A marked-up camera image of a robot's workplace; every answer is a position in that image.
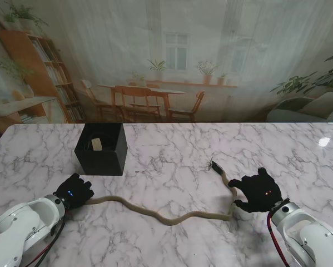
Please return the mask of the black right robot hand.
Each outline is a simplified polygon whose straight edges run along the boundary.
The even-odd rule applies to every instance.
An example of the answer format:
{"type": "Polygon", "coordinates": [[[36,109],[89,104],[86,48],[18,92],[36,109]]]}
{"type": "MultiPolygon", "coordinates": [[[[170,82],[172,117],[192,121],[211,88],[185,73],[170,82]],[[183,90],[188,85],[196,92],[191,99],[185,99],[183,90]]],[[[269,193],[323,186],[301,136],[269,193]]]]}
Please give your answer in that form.
{"type": "Polygon", "coordinates": [[[258,169],[257,175],[230,180],[228,186],[241,190],[246,196],[247,202],[235,200],[234,203],[248,213],[268,212],[283,200],[278,184],[264,167],[258,169]]]}

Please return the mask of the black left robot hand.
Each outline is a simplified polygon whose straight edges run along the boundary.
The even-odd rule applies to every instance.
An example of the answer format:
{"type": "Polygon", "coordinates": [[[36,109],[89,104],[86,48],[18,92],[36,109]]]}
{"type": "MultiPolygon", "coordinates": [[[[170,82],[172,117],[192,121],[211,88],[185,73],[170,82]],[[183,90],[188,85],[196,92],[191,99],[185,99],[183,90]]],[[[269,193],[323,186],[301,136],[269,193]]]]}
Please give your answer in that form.
{"type": "Polygon", "coordinates": [[[82,207],[94,195],[92,184],[84,181],[77,173],[72,174],[53,193],[62,202],[66,210],[82,207]]]}

